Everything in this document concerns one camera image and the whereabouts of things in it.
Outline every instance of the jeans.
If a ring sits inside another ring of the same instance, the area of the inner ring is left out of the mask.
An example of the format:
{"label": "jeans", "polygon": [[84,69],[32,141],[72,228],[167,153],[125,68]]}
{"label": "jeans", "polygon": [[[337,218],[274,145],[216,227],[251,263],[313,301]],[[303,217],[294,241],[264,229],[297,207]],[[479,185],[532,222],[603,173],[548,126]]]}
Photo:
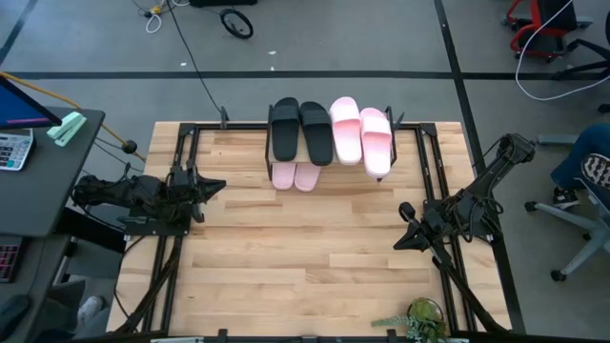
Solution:
{"label": "jeans", "polygon": [[610,157],[610,123],[592,125],[580,134],[568,157],[551,172],[553,181],[566,190],[583,189],[574,178],[582,177],[580,162],[589,153]]}

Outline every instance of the black floor stripe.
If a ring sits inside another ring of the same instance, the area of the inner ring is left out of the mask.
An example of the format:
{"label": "black floor stripe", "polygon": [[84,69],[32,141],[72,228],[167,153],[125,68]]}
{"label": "black floor stripe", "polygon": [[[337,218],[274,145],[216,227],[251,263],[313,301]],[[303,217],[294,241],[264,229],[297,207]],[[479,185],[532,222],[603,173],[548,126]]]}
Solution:
{"label": "black floor stripe", "polygon": [[31,10],[34,9],[34,6],[36,6],[37,2],[38,2],[38,0],[30,0],[28,2],[28,4],[26,5],[26,7],[21,12],[21,15],[19,16],[19,20],[17,20],[17,23],[15,24],[15,26],[12,27],[9,37],[7,38],[7,41],[4,42],[4,45],[2,46],[2,48],[0,48],[0,66],[2,66],[2,63],[9,55],[9,51],[12,48],[12,45],[17,40],[17,37],[19,36],[21,29],[23,29],[24,25],[26,25],[28,16],[30,15]]}
{"label": "black floor stripe", "polygon": [[[197,79],[195,71],[7,71],[28,80],[142,80],[142,79]],[[449,71],[202,71],[207,79],[304,79],[304,78],[380,78],[454,80],[461,74],[462,80],[514,81],[511,72],[449,72]],[[548,81],[553,73],[522,73],[519,80]],[[595,73],[570,75],[565,80],[600,80]]]}
{"label": "black floor stripe", "polygon": [[[464,125],[466,126],[466,135],[468,137],[468,142],[470,143],[473,158],[475,161],[480,161],[480,163],[475,166],[477,173],[481,173],[485,169],[485,161],[481,158],[483,154],[480,141],[478,140],[477,126],[475,125],[475,118],[470,107],[470,102],[468,101],[468,94],[466,92],[466,87],[464,86],[464,78],[459,67],[456,47],[451,36],[449,22],[447,20],[442,0],[435,0],[435,8],[437,10],[438,22],[440,24],[443,41],[445,43],[445,49],[447,50],[447,57],[449,58],[449,65],[451,66],[451,71],[454,75],[457,98],[461,107]],[[498,265],[500,283],[504,291],[504,298],[511,319],[512,329],[517,333],[525,333],[525,326],[523,323],[519,300],[517,298],[517,290],[515,288],[515,281],[513,279],[508,260],[506,246],[504,245],[503,241],[500,241],[494,244],[493,247],[494,257],[496,258]]]}

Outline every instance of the computer monitor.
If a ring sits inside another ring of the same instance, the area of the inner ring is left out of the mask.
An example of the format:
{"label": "computer monitor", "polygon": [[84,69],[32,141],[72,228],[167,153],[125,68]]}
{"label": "computer monitor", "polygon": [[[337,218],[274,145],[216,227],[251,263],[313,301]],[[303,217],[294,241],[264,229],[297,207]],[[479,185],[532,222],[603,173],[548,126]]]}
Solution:
{"label": "computer monitor", "polygon": [[55,125],[61,119],[0,76],[0,131]]}

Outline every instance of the black slide sandal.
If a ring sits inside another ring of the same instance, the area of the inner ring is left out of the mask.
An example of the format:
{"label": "black slide sandal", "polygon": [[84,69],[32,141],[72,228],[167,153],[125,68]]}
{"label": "black slide sandal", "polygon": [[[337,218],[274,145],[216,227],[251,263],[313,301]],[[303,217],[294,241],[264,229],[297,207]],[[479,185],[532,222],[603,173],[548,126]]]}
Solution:
{"label": "black slide sandal", "polygon": [[299,116],[312,163],[319,167],[333,162],[333,126],[331,116],[322,105],[308,101],[301,105]]}
{"label": "black slide sandal", "polygon": [[295,159],[298,126],[298,101],[291,97],[279,100],[271,111],[271,139],[276,160]]}

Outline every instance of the white cable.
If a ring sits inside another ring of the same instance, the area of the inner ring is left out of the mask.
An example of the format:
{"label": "white cable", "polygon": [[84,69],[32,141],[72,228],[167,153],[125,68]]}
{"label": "white cable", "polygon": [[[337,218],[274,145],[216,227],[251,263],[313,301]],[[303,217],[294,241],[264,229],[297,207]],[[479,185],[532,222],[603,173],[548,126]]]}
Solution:
{"label": "white cable", "polygon": [[[155,18],[159,20],[159,26],[158,26],[158,27],[156,27],[156,29],[151,30],[151,22],[152,22],[152,21],[153,21]],[[160,17],[160,16],[158,16],[157,14],[153,14],[153,15],[152,15],[152,17],[151,17],[151,19],[149,19],[149,22],[148,22],[148,23],[146,23],[146,32],[148,32],[148,33],[155,33],[155,32],[157,32],[157,31],[159,31],[159,30],[161,29],[161,26],[162,26],[162,25],[163,25],[163,20],[161,20],[161,17]]]}
{"label": "white cable", "polygon": [[523,61],[523,56],[525,55],[525,50],[527,50],[527,46],[530,45],[530,42],[532,41],[532,39],[538,34],[538,32],[540,32],[542,29],[544,29],[544,27],[546,27],[550,22],[553,21],[553,19],[555,19],[558,15],[560,15],[565,9],[568,8],[568,6],[570,6],[570,4],[572,4],[574,0],[570,0],[567,4],[565,4],[565,6],[559,10],[557,13],[555,13],[555,15],[553,15],[553,17],[551,19],[549,19],[546,23],[544,23],[544,25],[542,25],[538,30],[536,30],[536,32],[534,32],[534,34],[532,34],[532,36],[530,37],[530,39],[527,40],[527,43],[525,43],[525,46],[523,46],[523,49],[521,50],[520,53],[520,57],[518,59],[518,65],[517,65],[517,71],[515,72],[515,81],[517,81],[517,85],[519,88],[521,88],[521,90],[529,97],[531,97],[532,99],[538,100],[538,101],[549,101],[549,100],[557,100],[560,99],[564,96],[568,96],[570,94],[574,94],[575,92],[579,92],[579,91],[585,91],[591,88],[594,88],[597,85],[600,85],[602,83],[604,83],[605,81],[610,79],[610,76],[607,76],[606,78],[583,88],[577,89],[577,90],[573,90],[573,91],[568,91],[567,93],[564,94],[560,94],[560,95],[556,95],[556,96],[551,96],[551,97],[547,97],[547,98],[541,98],[541,97],[537,97],[534,96],[532,94],[530,94],[528,91],[525,90],[525,88],[521,85],[521,83],[519,82],[519,70],[521,69],[521,62]]}
{"label": "white cable", "polygon": [[191,4],[190,1],[185,2],[184,4],[180,4],[180,0],[172,0],[173,4],[178,7],[189,6]]}

